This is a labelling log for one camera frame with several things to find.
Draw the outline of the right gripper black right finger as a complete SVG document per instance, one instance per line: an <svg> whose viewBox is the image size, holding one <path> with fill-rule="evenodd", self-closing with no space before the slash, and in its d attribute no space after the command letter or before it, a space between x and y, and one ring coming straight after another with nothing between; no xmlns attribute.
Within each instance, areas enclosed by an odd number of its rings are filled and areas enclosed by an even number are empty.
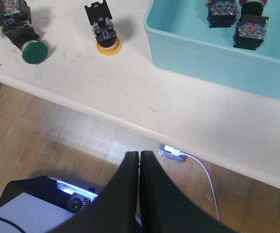
<svg viewBox="0 0 280 233"><path fill-rule="evenodd" d="M146 233L231 233L172 182L152 151L140 156L140 212Z"/></svg>

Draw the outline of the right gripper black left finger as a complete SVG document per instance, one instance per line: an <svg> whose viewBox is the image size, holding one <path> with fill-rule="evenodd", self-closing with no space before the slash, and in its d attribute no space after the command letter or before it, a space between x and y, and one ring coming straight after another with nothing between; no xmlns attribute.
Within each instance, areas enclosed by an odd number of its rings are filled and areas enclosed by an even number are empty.
<svg viewBox="0 0 280 233"><path fill-rule="evenodd" d="M139 153L127 152L98 197L51 233L135 233Z"/></svg>

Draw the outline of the black robot base unit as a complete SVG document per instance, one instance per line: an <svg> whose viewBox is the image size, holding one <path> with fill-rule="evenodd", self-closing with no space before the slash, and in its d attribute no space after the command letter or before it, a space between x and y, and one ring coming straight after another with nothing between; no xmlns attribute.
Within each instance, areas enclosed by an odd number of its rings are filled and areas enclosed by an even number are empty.
<svg viewBox="0 0 280 233"><path fill-rule="evenodd" d="M46 233L97 196L95 188L46 176L9 182L0 197L0 233Z"/></svg>

